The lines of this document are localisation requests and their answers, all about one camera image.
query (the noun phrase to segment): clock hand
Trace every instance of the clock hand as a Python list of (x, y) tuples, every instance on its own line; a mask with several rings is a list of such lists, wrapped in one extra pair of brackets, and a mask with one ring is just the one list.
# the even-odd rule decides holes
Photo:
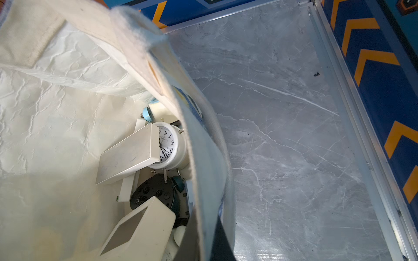
[[(165, 150), (163, 147), (160, 147), (161, 149)], [(169, 153), (168, 151), (166, 151), (166, 153)]]
[(160, 149), (161, 149), (161, 151), (162, 151), (162, 153), (163, 153), (163, 155), (164, 155), (165, 158), (168, 158), (170, 156), (170, 153), (168, 151), (166, 151), (167, 152), (167, 156), (165, 155), (165, 153), (163, 151), (163, 147), (160, 147)]

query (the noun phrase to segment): white plastic piece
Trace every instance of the white plastic piece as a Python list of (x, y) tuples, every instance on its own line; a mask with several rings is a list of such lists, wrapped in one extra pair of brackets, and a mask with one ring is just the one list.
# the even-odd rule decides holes
[(185, 231), (186, 231), (186, 226), (178, 226), (178, 228), (176, 228), (176, 231), (174, 232), (174, 235), (173, 235), (174, 241), (176, 242), (178, 246), (180, 246), (181, 241), (183, 240)]
[(122, 181), (122, 186), (120, 187), (119, 197), (117, 199), (118, 202), (128, 202), (130, 200), (132, 194), (132, 185), (135, 179), (135, 174), (131, 176), (127, 176)]
[(137, 119), (135, 124), (135, 131), (140, 130), (142, 127), (144, 127), (147, 124), (147, 121), (144, 119)]
[(148, 124), (100, 156), (96, 184), (111, 184), (159, 160), (158, 127)]
[(154, 103), (149, 103), (148, 107), (153, 114), (154, 120), (156, 122), (167, 122), (173, 123), (178, 121), (178, 118), (174, 116), (171, 111), (169, 111), (162, 103), (159, 101)]
[(155, 196), (122, 218), (99, 251), (98, 261), (160, 261), (176, 215)]
[[(144, 119), (137, 119), (134, 132), (140, 130), (147, 124), (147, 121)], [(133, 173), (131, 176), (128, 176), (123, 179), (122, 186), (120, 187), (118, 202), (128, 202), (132, 196), (132, 191), (136, 189), (138, 184), (138, 175), (139, 173)]]
[[(155, 173), (152, 173), (150, 170), (151, 170), (150, 168), (145, 167), (145, 168), (143, 168), (143, 169), (141, 169), (141, 170), (139, 170), (135, 173), (135, 175), (134, 175), (135, 178), (134, 178), (133, 185), (132, 185), (132, 193), (134, 193), (134, 191), (138, 188), (138, 184), (144, 183), (147, 179), (149, 179), (150, 177), (152, 177), (155, 174)], [(123, 202), (122, 205), (123, 205), (125, 215), (132, 212), (129, 201)]]

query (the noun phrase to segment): metal frame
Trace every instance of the metal frame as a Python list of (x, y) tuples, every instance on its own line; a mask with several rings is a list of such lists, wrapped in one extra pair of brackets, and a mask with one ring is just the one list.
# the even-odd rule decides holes
[(172, 25), (172, 26), (163, 28), (163, 29), (161, 29), (161, 31), (163, 33), (171, 33), (171, 32), (174, 32), (176, 30), (180, 30), (180, 29), (192, 26), (192, 25), (197, 25), (197, 24), (200, 24), (200, 23), (209, 22), (209, 21), (212, 21), (212, 20), (216, 20), (218, 18), (233, 15), (233, 14), (236, 14), (236, 13), (239, 13), (239, 12), (251, 9), (251, 8), (259, 7), (261, 5), (266, 5), (266, 4), (269, 4), (269, 3), (272, 3), (272, 2), (276, 2), (276, 1), (279, 1), (279, 0), (255, 0), (255, 1), (245, 3), (245, 4), (242, 4), (242, 5), (237, 5), (237, 6), (234, 6), (234, 7), (231, 7), (231, 8), (216, 12), (216, 13), (204, 15), (204, 16), (186, 21), (186, 22), (178, 23), (176, 25)]
[(215, 7), (219, 7), (219, 6), (222, 6), (222, 5), (229, 4), (230, 2), (234, 2), (235, 0), (221, 0), (221, 1), (213, 3), (213, 4), (209, 4), (205, 0), (196, 0), (196, 1), (199, 2), (202, 6), (206, 7), (207, 9), (212, 9), (212, 8), (215, 8)]
[(418, 261), (418, 237), (400, 189), (319, 1), (306, 5), (306, 26), (393, 260)]
[(134, 8), (134, 9), (137, 9), (137, 10), (140, 10), (140, 9), (144, 9), (144, 8), (147, 8), (147, 7), (150, 7), (150, 6), (153, 6), (153, 5), (157, 5), (157, 4), (162, 3), (164, 1), (165, 0), (146, 0), (142, 3), (131, 5), (130, 7)]

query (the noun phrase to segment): marble floor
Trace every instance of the marble floor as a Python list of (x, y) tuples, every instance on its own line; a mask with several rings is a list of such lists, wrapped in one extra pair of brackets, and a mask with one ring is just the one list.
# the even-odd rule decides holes
[(390, 260), (297, 3), (280, 0), (169, 38), (225, 135), (236, 259)]

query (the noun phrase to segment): blue panel with orange stripes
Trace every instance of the blue panel with orange stripes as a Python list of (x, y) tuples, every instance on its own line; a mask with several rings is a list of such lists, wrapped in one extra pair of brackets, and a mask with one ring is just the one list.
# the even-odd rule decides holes
[(322, 5), (418, 227), (418, 96), (365, 0)]
[(237, 5), (242, 5), (253, 0), (104, 0), (109, 8), (117, 5), (130, 5), (141, 10), (141, 13), (155, 22), (157, 9), (161, 8), (159, 22), (165, 26), (171, 26), (225, 10)]

